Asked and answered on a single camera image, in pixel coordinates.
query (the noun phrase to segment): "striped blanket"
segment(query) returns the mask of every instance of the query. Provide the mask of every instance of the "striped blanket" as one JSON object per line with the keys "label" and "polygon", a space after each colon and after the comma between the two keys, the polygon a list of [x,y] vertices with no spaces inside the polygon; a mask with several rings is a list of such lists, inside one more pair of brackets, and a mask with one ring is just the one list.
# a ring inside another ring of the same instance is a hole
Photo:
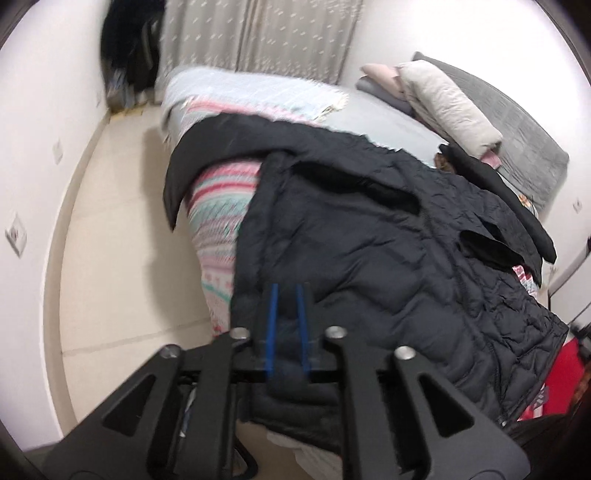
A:
{"label": "striped blanket", "polygon": [[[226,112],[317,125],[306,116],[274,105],[238,105],[198,98],[190,100],[185,110],[186,116],[192,114],[199,119]],[[215,334],[230,327],[236,239],[258,185],[260,166],[256,159],[245,158],[211,167],[193,182],[185,197],[191,241],[201,264],[203,292]]]}

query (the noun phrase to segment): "black puffer jacket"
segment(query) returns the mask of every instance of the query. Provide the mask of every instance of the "black puffer jacket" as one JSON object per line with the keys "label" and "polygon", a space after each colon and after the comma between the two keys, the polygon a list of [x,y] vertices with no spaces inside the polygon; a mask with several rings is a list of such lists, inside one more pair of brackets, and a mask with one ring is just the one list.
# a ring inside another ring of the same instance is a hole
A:
{"label": "black puffer jacket", "polygon": [[[171,225],[205,167],[252,156],[263,165],[238,237],[233,325],[255,315],[265,282],[308,281],[324,325],[384,348],[411,345],[490,418],[517,419],[567,329],[514,274],[513,265],[538,271],[541,260],[499,197],[364,137],[222,114],[173,152]],[[296,331],[280,316],[276,372],[255,392],[252,417],[336,450],[336,392],[301,382]]]}

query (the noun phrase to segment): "wall socket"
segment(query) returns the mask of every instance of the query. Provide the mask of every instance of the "wall socket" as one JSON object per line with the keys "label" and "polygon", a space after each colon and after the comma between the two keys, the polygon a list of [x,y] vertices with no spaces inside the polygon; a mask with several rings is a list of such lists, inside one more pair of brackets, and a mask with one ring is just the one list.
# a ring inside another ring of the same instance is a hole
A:
{"label": "wall socket", "polygon": [[53,152],[53,160],[56,162],[56,165],[59,165],[61,159],[64,158],[64,147],[61,146],[61,140],[59,138],[53,144],[51,150]]}
{"label": "wall socket", "polygon": [[17,213],[15,213],[12,223],[6,229],[6,238],[20,258],[27,244],[27,231]]}

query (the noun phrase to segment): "white wall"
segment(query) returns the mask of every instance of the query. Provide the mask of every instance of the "white wall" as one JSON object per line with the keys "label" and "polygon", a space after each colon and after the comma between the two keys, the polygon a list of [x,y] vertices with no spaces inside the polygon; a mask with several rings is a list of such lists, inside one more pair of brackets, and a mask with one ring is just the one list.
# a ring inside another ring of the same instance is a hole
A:
{"label": "white wall", "polygon": [[342,83],[353,86],[365,63],[396,65],[417,50],[505,92],[568,152],[543,222],[559,274],[591,235],[591,86],[570,48],[533,0],[366,0]]}
{"label": "white wall", "polygon": [[[0,49],[0,227],[16,211],[28,233],[22,258],[0,238],[0,419],[23,449],[61,436],[44,366],[44,277],[67,186],[106,112],[99,40],[107,7],[40,0]],[[58,138],[64,157],[55,165]]]}

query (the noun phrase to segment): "electrical outlet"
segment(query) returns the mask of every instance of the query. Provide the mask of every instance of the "electrical outlet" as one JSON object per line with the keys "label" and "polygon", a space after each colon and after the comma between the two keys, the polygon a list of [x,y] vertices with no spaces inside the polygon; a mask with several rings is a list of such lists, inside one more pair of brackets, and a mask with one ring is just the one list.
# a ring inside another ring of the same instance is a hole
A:
{"label": "electrical outlet", "polygon": [[574,211],[577,213],[579,213],[581,210],[583,210],[583,204],[581,203],[581,201],[579,199],[576,199],[573,202],[573,208],[574,208]]}
{"label": "electrical outlet", "polygon": [[27,231],[17,213],[14,215],[11,225],[6,229],[6,238],[20,258],[27,244]]}
{"label": "electrical outlet", "polygon": [[61,146],[61,140],[58,138],[57,142],[53,144],[53,160],[55,160],[56,165],[59,165],[61,159],[64,158],[64,147]]}

